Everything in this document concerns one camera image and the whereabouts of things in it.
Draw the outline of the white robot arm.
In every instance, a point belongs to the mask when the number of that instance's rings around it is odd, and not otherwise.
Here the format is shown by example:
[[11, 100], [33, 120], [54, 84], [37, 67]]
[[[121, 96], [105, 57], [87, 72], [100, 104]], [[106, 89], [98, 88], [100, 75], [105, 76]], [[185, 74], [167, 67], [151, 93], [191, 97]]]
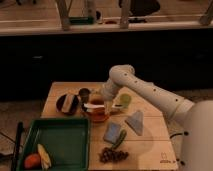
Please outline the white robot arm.
[[213, 100], [197, 103], [143, 81], [131, 65], [115, 65], [100, 92], [113, 101], [127, 87], [159, 109], [183, 128], [179, 171], [213, 171]]

